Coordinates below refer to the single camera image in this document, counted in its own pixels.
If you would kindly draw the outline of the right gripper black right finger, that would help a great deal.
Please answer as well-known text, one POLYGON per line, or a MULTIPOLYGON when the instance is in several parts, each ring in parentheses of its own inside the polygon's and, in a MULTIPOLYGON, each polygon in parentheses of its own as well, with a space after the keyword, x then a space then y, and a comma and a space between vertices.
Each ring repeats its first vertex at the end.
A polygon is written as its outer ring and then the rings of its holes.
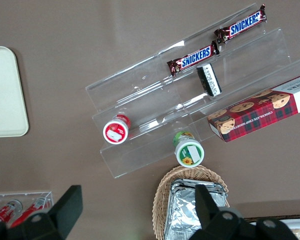
POLYGON ((204 230, 220 212, 205 185, 195 186, 195 211, 201 228, 204 230))

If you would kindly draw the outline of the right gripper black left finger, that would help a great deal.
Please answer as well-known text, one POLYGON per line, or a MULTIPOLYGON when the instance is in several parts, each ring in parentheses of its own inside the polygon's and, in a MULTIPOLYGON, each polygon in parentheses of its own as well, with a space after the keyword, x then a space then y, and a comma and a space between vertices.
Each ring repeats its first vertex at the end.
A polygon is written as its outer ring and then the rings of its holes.
POLYGON ((82 186, 72 185, 48 212, 62 240, 68 237, 82 212, 82 186))

